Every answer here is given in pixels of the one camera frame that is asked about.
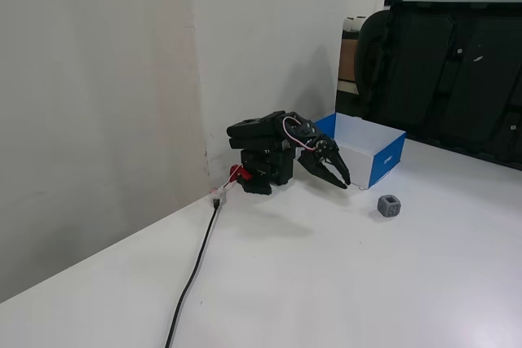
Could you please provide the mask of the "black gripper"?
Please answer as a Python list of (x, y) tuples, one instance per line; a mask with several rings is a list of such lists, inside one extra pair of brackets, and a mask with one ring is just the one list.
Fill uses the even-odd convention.
[[(340, 155), (336, 142), (326, 134), (311, 139), (305, 144), (299, 156), (299, 164), (309, 173), (336, 187), (347, 189), (351, 183), (348, 167)], [(343, 179), (337, 178), (330, 172), (324, 162), (327, 161), (335, 167)]]

